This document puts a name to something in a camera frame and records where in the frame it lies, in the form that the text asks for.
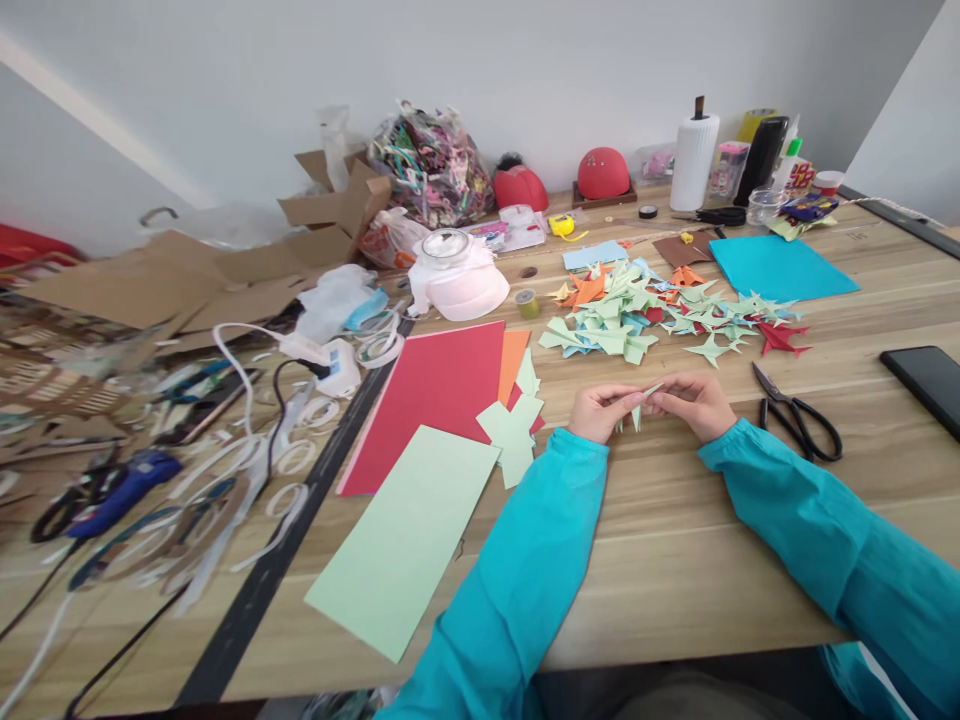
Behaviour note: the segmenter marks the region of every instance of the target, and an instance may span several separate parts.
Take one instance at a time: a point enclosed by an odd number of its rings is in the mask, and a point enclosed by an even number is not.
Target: glass cup
[[[769,188],[757,188],[750,193],[747,223],[769,227],[780,213],[780,208],[786,205],[789,199],[787,193],[782,190],[773,192]]]

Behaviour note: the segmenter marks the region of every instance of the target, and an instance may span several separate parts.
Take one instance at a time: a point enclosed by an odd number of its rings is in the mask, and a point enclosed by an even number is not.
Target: black trim
[[[398,331],[406,337],[413,325],[413,321],[403,320]],[[187,678],[174,707],[220,702],[392,369],[393,364],[376,368],[364,378],[339,426],[304,481],[309,495],[300,517],[290,526],[286,537],[273,552],[260,558],[253,566]]]
[[[860,200],[868,195],[857,192],[853,188],[847,187],[846,185],[841,185],[839,190],[840,195],[847,198],[848,200]],[[919,220],[908,217],[898,210],[894,210],[889,205],[879,202],[869,202],[869,203],[857,203],[860,207],[868,212],[872,212],[879,218],[886,220],[887,222],[896,225],[901,230],[906,230],[908,233],[913,235],[920,240],[923,240],[928,245],[933,245],[937,250],[942,250],[947,255],[960,260],[960,242],[957,242],[951,237],[947,237],[941,232],[938,232],[934,228],[930,227],[927,223],[920,222]]]

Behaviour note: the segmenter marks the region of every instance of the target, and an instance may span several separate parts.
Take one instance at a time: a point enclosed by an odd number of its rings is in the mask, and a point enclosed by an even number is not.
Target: plastic bag
[[[329,341],[353,311],[376,294],[370,287],[376,277],[359,265],[341,265],[321,275],[316,287],[297,295],[304,312],[295,332],[318,345]]]
[[[383,268],[409,268],[417,260],[417,243],[430,231],[404,217],[405,208],[381,210],[360,238],[360,252]]]
[[[395,180],[392,204],[431,230],[478,222],[493,209],[493,185],[459,114],[429,114],[406,101],[400,108],[367,149],[370,167]]]
[[[178,218],[157,217],[142,232],[153,237],[167,230],[228,252],[269,245],[294,232],[279,209],[254,205],[224,205]]]
[[[350,173],[344,158],[347,150],[347,121],[350,120],[349,105],[327,105],[317,110],[320,121],[320,140],[327,158],[327,175],[334,192],[343,192],[350,184]]]

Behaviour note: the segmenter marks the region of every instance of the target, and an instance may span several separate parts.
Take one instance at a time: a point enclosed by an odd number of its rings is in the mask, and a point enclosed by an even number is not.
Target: hand
[[[623,416],[645,399],[640,388],[633,385],[581,388],[573,400],[567,430],[584,440],[603,445]]]
[[[704,445],[737,422],[730,401],[715,377],[674,373],[659,382],[663,386],[647,400],[644,409],[651,415],[676,415],[685,420]]]

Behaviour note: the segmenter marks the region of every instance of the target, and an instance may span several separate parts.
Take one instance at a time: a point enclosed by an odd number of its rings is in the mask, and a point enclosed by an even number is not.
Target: colorful plastic bag
[[[404,217],[406,208],[381,210],[360,238],[360,252],[383,268],[413,267],[417,260],[416,246],[430,231]]]
[[[434,115],[407,101],[400,109],[367,150],[370,167],[395,180],[391,203],[431,230],[476,223],[494,207],[493,186],[459,114]]]

